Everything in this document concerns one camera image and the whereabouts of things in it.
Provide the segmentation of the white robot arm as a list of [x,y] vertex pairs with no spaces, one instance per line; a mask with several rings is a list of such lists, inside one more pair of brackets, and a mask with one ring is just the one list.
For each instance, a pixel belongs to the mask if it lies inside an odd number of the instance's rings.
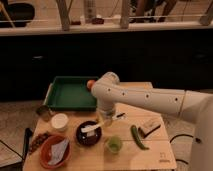
[[116,103],[172,115],[195,124],[188,171],[213,171],[213,94],[177,89],[125,87],[107,72],[91,88],[97,110],[110,116]]

